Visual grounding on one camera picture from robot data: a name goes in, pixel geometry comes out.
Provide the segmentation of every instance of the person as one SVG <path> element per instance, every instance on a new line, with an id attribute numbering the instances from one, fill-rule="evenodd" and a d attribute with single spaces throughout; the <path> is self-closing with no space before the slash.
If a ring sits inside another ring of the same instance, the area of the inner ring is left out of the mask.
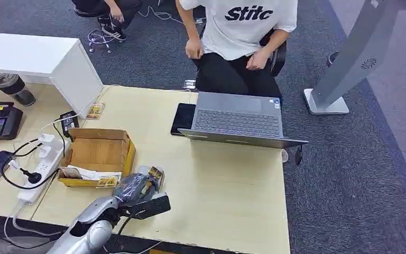
<path id="1" fill-rule="evenodd" d="M 269 57 L 297 26 L 297 0 L 176 0 L 189 37 L 186 55 L 204 92 L 282 98 Z M 206 8 L 202 38 L 192 9 Z M 260 40 L 271 33 L 269 42 Z"/>
<path id="2" fill-rule="evenodd" d="M 126 29 L 141 8 L 141 0 L 72 0 L 76 9 L 102 13 L 98 18 L 102 31 L 120 41 L 127 39 Z"/>

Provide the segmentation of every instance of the touchpad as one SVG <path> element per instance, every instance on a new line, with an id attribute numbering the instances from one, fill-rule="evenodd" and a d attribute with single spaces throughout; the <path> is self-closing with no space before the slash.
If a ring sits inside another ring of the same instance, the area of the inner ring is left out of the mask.
<path id="1" fill-rule="evenodd" d="M 250 112 L 260 112 L 261 99 L 247 98 L 240 96 L 227 96 L 224 100 L 224 106 L 229 106 L 228 108 L 236 111 L 250 111 Z"/>

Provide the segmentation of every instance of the white power strip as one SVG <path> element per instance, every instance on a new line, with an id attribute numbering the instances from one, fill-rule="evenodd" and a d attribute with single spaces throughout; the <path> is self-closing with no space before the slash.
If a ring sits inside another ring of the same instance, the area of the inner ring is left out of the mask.
<path id="1" fill-rule="evenodd" d="M 66 147 L 66 151 L 69 150 L 70 143 L 68 140 L 64 140 Z M 42 146 L 40 149 L 44 149 L 47 151 L 47 154 L 44 158 L 41 159 L 40 163 L 36 167 L 36 170 L 33 173 L 37 172 L 41 174 L 41 180 L 36 183 L 32 184 L 27 182 L 24 187 L 33 187 L 40 184 L 46 177 L 48 177 L 52 172 L 54 172 L 59 166 L 61 159 L 63 159 L 63 141 L 54 139 L 51 142 L 47 143 L 46 146 Z M 38 188 L 35 189 L 22 189 L 18 193 L 18 198 L 22 201 L 33 203 L 35 202 L 40 194 L 43 192 L 44 188 L 50 184 L 50 180 L 45 182 Z"/>

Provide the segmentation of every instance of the gray kiosk stand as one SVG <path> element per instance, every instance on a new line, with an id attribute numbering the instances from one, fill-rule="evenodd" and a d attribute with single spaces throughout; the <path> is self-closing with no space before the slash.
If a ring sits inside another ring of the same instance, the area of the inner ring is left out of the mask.
<path id="1" fill-rule="evenodd" d="M 347 114 L 342 96 L 382 64 L 399 11 L 406 0 L 365 0 L 334 64 L 315 86 L 304 90 L 311 114 Z"/>

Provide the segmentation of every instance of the cardboard box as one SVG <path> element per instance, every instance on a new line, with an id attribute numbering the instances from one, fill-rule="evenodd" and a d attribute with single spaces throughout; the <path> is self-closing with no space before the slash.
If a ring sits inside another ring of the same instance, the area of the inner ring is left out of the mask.
<path id="1" fill-rule="evenodd" d="M 124 130 L 72 128 L 69 133 L 74 142 L 62 167 L 68 165 L 99 172 L 131 173 L 136 148 Z M 66 186 L 96 187 L 97 180 L 69 179 L 59 171 L 58 181 Z"/>

